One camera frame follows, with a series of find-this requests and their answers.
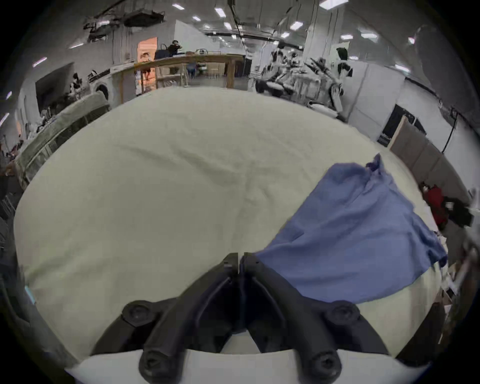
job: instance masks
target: ceiling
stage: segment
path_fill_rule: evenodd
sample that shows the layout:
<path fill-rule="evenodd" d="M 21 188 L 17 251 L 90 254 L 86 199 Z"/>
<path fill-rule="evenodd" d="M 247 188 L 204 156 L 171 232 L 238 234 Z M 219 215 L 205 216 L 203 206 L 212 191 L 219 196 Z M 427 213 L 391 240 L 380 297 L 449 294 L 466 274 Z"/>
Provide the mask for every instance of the ceiling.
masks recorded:
<path fill-rule="evenodd" d="M 184 10 L 173 7 L 173 1 L 177 1 Z M 72 43 L 75 36 L 61 33 L 66 25 L 69 31 L 81 32 L 89 17 L 98 15 L 115 3 L 117 0 L 69 2 L 57 0 L 54 2 L 49 11 L 44 12 L 35 23 L 31 24 L 28 34 L 17 47 L 16 56 L 12 56 L 14 60 L 11 60 L 10 66 L 3 73 L 3 83 L 8 82 L 9 90 L 19 89 L 21 81 L 15 80 L 19 84 L 11 81 L 12 71 L 22 73 L 24 76 L 31 70 L 33 61 L 42 55 L 48 56 L 48 50 L 67 47 Z M 304 45 L 312 16 L 318 9 L 318 0 L 235 0 L 234 3 L 237 21 L 245 34 L 279 38 L 281 33 L 289 31 L 290 35 L 285 41 L 297 46 Z M 229 31 L 223 24 L 225 21 L 235 27 L 228 0 L 127 0 L 119 6 L 123 11 L 128 8 L 163 11 L 167 19 L 181 20 L 203 32 L 227 33 Z M 216 7 L 224 10 L 226 18 L 219 17 L 215 12 Z M 192 18 L 193 16 L 201 20 L 196 21 Z M 294 21 L 303 23 L 297 31 L 289 30 L 289 26 Z M 350 40 L 350 55 L 358 56 L 360 60 L 387 66 L 400 63 L 411 69 L 411 77 L 433 88 L 423 72 L 417 45 L 408 43 L 408 38 L 415 36 L 417 31 L 426 25 L 432 25 L 432 23 L 423 12 L 417 9 L 414 0 L 349 0 L 345 5 L 342 33 L 354 36 Z M 360 33 L 365 30 L 377 33 L 378 39 L 373 41 L 361 38 Z M 231 37 L 224 39 L 233 47 L 241 47 L 240 39 L 233 40 Z M 250 52 L 259 49 L 263 43 L 261 40 L 253 39 L 246 39 L 244 42 Z M 8 104 L 15 102 L 14 96 L 8 100 Z"/>

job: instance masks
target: clothing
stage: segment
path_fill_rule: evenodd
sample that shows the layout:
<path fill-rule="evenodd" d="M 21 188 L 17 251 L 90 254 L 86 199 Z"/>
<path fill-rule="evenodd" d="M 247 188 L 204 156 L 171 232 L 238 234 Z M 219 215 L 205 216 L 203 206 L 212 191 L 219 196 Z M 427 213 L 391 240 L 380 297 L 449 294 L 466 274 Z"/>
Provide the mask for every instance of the clothing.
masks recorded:
<path fill-rule="evenodd" d="M 179 49 L 180 49 L 180 46 L 178 44 L 170 44 L 169 47 L 167 48 L 167 51 L 170 53 L 170 56 L 173 56 L 178 53 Z"/>
<path fill-rule="evenodd" d="M 380 155 L 334 164 L 257 257 L 306 297 L 361 303 L 412 284 L 447 255 Z"/>
<path fill-rule="evenodd" d="M 445 228 L 448 222 L 448 215 L 443 206 L 444 196 L 442 194 L 442 190 L 434 185 L 433 188 L 430 188 L 425 194 L 425 200 L 432 210 L 435 223 L 437 224 L 438 228 L 442 230 Z"/>
<path fill-rule="evenodd" d="M 459 227 L 470 226 L 473 216 L 465 203 L 455 197 L 444 197 L 442 207 L 448 212 L 448 218 Z"/>

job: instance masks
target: ceiling pipe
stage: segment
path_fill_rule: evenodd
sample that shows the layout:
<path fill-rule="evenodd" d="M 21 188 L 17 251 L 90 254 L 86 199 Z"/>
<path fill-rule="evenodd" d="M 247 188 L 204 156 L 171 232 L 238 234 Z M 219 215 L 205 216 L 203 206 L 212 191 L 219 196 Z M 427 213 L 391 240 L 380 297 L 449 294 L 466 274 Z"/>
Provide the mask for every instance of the ceiling pipe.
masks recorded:
<path fill-rule="evenodd" d="M 239 33 L 239 37 L 240 37 L 241 44 L 243 45 L 243 49 L 245 50 L 245 52 L 247 52 L 247 47 L 245 46 L 245 43 L 242 40 L 242 37 L 244 37 L 243 32 L 240 31 L 240 28 L 239 28 L 240 21 L 237 17 L 237 13 L 235 12 L 235 0 L 228 0 L 228 7 L 230 8 L 230 12 L 232 12 L 233 21 L 234 21 L 235 27 L 237 28 L 237 31 Z"/>
<path fill-rule="evenodd" d="M 226 36 L 226 37 L 231 37 L 232 36 L 232 33 L 225 33 L 225 32 L 216 32 L 215 34 L 213 34 L 213 32 L 207 32 L 205 34 L 206 36 Z M 303 51 L 303 47 L 300 48 L 300 46 L 296 45 L 296 44 L 291 44 L 291 43 L 287 43 L 285 41 L 282 41 L 281 39 L 275 39 L 275 38 L 272 38 L 272 37 L 265 37 L 265 36 L 258 36 L 258 35 L 249 35 L 249 34 L 246 34 L 246 33 L 243 33 L 243 36 L 245 39 L 253 39 L 253 40 L 261 40 L 261 41 L 266 41 L 266 42 L 274 42 L 274 41 L 278 41 L 279 44 L 281 44 L 282 46 L 285 46 L 285 47 L 290 47 L 290 48 L 295 48 L 295 49 L 298 49 L 299 51 Z"/>

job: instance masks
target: white panel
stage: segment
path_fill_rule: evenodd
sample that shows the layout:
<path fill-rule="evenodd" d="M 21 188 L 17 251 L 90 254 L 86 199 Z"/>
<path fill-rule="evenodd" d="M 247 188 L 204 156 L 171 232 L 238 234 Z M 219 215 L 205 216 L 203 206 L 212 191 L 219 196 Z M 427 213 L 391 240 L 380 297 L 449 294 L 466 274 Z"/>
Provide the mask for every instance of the white panel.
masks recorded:
<path fill-rule="evenodd" d="M 348 118 L 352 111 L 353 104 L 360 91 L 361 81 L 365 76 L 368 64 L 363 61 L 349 60 L 348 65 L 352 67 L 352 77 L 347 77 L 343 82 L 343 96 L 341 96 L 343 112 L 342 115 Z"/>
<path fill-rule="evenodd" d="M 467 189 L 480 186 L 480 139 L 462 118 L 444 154 Z"/>
<path fill-rule="evenodd" d="M 440 113 L 438 99 L 426 90 L 405 80 L 396 103 L 420 120 L 427 133 L 427 138 L 441 151 L 452 127 Z"/>
<path fill-rule="evenodd" d="M 352 127 L 357 128 L 365 136 L 368 136 L 372 141 L 377 141 L 383 130 L 383 126 L 377 124 L 356 107 L 353 108 L 348 123 Z"/>
<path fill-rule="evenodd" d="M 178 40 L 183 47 L 182 51 L 195 52 L 197 49 L 203 48 L 209 51 L 220 50 L 219 42 L 213 41 L 211 37 L 204 35 L 192 25 L 185 24 L 180 20 L 175 23 L 174 39 Z"/>
<path fill-rule="evenodd" d="M 355 108 L 383 129 L 393 111 L 404 79 L 405 76 L 399 71 L 369 64 Z"/>

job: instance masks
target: black cable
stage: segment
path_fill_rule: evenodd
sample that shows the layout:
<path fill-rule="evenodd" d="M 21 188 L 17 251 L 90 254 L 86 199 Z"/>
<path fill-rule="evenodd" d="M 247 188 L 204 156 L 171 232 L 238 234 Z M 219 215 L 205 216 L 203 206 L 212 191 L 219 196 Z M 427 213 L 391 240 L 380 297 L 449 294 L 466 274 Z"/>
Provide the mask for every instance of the black cable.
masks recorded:
<path fill-rule="evenodd" d="M 445 152 L 445 149 L 447 149 L 448 142 L 450 141 L 450 138 L 452 137 L 453 130 L 454 130 L 455 127 L 456 127 L 456 122 L 457 122 L 457 120 L 458 120 L 458 114 L 457 114 L 456 117 L 455 117 L 455 121 L 454 121 L 454 123 L 453 123 L 452 130 L 450 131 L 450 134 L 448 135 L 448 139 L 447 139 L 447 142 L 445 143 L 445 147 L 443 148 L 442 153 L 444 153 L 444 152 Z"/>

